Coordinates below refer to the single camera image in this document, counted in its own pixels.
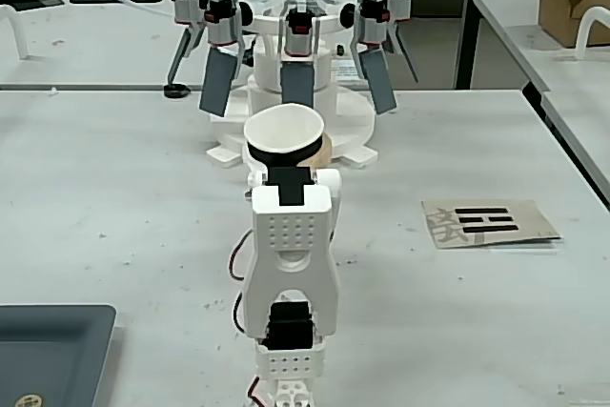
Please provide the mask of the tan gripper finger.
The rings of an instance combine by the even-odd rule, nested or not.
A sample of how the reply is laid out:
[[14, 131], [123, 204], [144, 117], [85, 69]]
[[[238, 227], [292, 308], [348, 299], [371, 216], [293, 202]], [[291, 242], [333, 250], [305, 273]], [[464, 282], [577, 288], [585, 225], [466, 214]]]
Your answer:
[[309, 167], [311, 170], [327, 168], [333, 158], [332, 140], [327, 133], [322, 135], [322, 144], [312, 156], [298, 163], [299, 167]]

